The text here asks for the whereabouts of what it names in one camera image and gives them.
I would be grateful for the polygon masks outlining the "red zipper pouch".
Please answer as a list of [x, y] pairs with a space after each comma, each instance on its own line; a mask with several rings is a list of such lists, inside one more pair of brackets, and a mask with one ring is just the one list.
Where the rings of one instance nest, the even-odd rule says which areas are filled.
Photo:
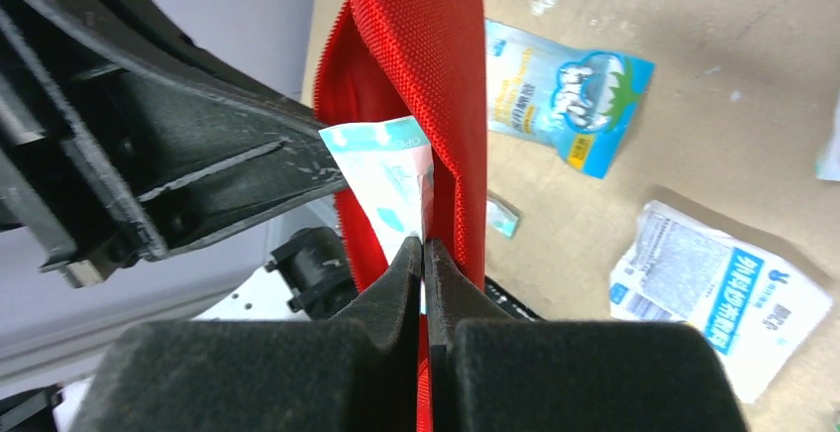
[[321, 133], [348, 183], [336, 197], [356, 286], [405, 241], [424, 253], [410, 371], [418, 431], [462, 430], [442, 341], [443, 303], [482, 296], [486, 132], [482, 0], [344, 0], [313, 87]]

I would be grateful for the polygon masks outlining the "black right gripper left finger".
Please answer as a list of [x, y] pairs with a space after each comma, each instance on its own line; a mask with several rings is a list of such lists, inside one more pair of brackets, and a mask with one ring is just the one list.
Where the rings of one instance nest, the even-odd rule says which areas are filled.
[[423, 247], [324, 321], [160, 321], [108, 351], [75, 431], [412, 431]]

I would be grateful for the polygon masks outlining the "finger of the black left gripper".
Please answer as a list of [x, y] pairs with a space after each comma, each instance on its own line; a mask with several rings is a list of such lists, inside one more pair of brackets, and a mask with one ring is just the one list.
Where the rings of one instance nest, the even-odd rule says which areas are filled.
[[153, 0], [1, 0], [1, 228], [74, 287], [344, 189], [319, 128]]

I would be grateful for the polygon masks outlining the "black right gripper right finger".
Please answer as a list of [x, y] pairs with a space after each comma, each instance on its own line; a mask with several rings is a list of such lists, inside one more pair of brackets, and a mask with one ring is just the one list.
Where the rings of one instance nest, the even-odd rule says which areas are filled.
[[743, 431], [722, 365], [680, 323], [529, 321], [424, 247], [437, 431]]

